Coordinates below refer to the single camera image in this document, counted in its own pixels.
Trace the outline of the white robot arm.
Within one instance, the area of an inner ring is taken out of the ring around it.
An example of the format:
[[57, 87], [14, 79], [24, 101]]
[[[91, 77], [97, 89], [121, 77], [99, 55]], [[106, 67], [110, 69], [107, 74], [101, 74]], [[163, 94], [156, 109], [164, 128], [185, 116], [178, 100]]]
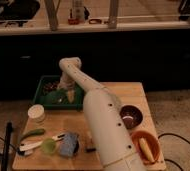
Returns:
[[59, 61], [62, 86], [76, 82], [85, 92], [83, 112], [104, 171], [147, 171], [119, 112], [121, 102], [106, 86], [80, 70], [78, 57]]

